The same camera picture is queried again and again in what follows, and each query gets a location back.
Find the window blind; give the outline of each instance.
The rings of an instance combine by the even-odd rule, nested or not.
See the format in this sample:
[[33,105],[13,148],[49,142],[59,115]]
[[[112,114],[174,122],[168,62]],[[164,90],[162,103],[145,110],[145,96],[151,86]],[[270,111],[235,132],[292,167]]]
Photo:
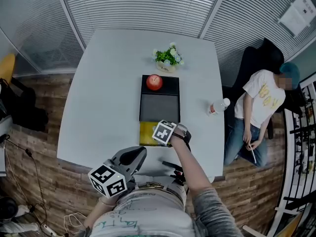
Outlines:
[[97,29],[198,37],[215,0],[66,0],[85,44]]
[[10,53],[15,55],[14,76],[33,75],[38,73],[38,71],[16,51],[14,46],[8,41],[2,31],[0,31],[0,60]]
[[0,27],[40,70],[75,69],[82,57],[59,0],[0,0]]
[[294,52],[316,30],[316,19],[294,38],[277,21],[294,0],[223,0],[204,39],[215,42],[222,84],[232,86],[243,51],[271,40],[284,54]]

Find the water bottle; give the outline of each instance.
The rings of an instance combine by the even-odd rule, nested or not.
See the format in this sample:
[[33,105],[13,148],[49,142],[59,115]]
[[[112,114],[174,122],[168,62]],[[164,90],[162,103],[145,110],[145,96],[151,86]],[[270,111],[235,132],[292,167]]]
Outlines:
[[230,104],[231,104],[231,102],[228,98],[217,100],[208,107],[207,114],[208,115],[210,115],[210,114],[216,115],[218,113],[221,113],[224,110],[226,110]]

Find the bottle cap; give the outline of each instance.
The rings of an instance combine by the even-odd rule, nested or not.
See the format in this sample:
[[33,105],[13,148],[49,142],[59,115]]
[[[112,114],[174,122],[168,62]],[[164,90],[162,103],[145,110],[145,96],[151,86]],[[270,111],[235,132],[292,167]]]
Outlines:
[[231,104],[231,101],[228,98],[224,98],[224,105],[227,107]]

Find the hand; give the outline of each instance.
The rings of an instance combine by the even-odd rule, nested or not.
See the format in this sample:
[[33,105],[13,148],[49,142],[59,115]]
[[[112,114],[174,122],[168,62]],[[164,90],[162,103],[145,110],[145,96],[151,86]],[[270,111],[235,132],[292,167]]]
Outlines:
[[246,129],[243,131],[242,140],[248,145],[251,142],[251,131],[250,129]]
[[[252,142],[250,145],[252,147],[252,150],[255,150],[256,147],[258,147],[261,143],[261,140],[256,140],[254,142]],[[249,144],[246,145],[247,150],[251,150],[251,148],[249,147]]]

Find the person's arm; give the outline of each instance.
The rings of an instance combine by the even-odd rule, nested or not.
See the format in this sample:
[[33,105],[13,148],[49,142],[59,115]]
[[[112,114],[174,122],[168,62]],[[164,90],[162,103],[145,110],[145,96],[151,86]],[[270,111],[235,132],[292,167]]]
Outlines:
[[242,234],[235,225],[234,218],[212,188],[205,172],[187,145],[175,136],[171,137],[170,142],[179,157],[192,194],[197,222],[201,222],[206,227],[208,236],[241,237]]
[[202,191],[211,188],[211,183],[206,174],[184,141],[172,136],[170,142],[179,157],[192,196],[194,197]]
[[[263,138],[265,137],[266,129],[267,129],[267,126],[269,124],[269,120],[270,120],[271,116],[272,115],[268,116],[267,119],[265,121],[263,121],[263,123],[261,124],[258,140],[254,141],[250,144],[253,150],[260,145]],[[246,145],[246,148],[248,150],[251,150],[251,148],[248,145]]]
[[243,98],[243,120],[245,124],[243,141],[248,145],[251,142],[250,120],[252,113],[253,98],[246,92]]
[[101,197],[98,203],[93,208],[93,210],[85,219],[83,225],[86,228],[92,229],[94,223],[96,222],[98,218],[100,218],[104,213],[107,213],[113,210],[117,199],[118,197],[112,197],[112,198]]

